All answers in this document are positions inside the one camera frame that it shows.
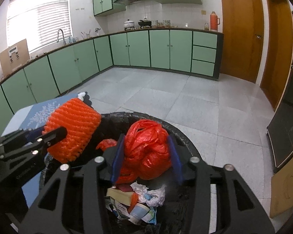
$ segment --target window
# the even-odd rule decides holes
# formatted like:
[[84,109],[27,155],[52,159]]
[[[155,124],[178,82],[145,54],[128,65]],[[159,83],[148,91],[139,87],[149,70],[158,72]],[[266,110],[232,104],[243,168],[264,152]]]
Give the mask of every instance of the window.
[[27,39],[28,51],[57,40],[57,31],[70,37],[69,0],[10,0],[7,11],[7,45]]

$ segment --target red thermos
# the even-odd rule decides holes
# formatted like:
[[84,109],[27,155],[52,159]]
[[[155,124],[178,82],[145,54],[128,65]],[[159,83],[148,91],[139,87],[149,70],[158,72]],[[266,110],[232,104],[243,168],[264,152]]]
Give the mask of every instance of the red thermos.
[[220,18],[217,17],[215,11],[211,13],[211,31],[218,32],[218,26],[220,25]]

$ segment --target snowflake pattern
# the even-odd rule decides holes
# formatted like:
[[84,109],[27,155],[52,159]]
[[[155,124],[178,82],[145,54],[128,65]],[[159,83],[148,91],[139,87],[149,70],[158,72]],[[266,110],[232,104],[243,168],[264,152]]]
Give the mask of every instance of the snowflake pattern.
[[55,111],[55,109],[57,109],[60,106],[60,104],[56,104],[56,102],[53,103],[48,103],[47,106],[43,106],[42,110],[40,112],[37,112],[34,117],[30,118],[30,122],[28,123],[27,126],[29,126],[30,124],[36,122],[36,127],[35,129],[37,129],[38,127],[41,127],[41,124],[46,124],[49,116]]

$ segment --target cardboard box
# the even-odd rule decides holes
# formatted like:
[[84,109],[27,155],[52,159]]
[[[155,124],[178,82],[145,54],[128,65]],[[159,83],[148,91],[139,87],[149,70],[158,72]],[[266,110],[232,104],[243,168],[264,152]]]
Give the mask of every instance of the cardboard box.
[[11,74],[30,59],[26,39],[17,42],[0,53],[0,64],[4,77]]
[[293,207],[293,158],[271,180],[270,218]]

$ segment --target tiled floor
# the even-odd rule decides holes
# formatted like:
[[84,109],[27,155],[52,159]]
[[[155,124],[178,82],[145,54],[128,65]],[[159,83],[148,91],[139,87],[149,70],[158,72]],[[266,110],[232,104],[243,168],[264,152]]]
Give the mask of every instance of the tiled floor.
[[[233,164],[269,213],[273,172],[266,127],[274,112],[258,85],[224,74],[216,82],[170,72],[112,68],[74,91],[87,91],[100,113],[138,111],[173,124],[208,164]],[[212,189],[211,232],[216,227],[215,192]],[[276,230],[291,212],[271,220]]]

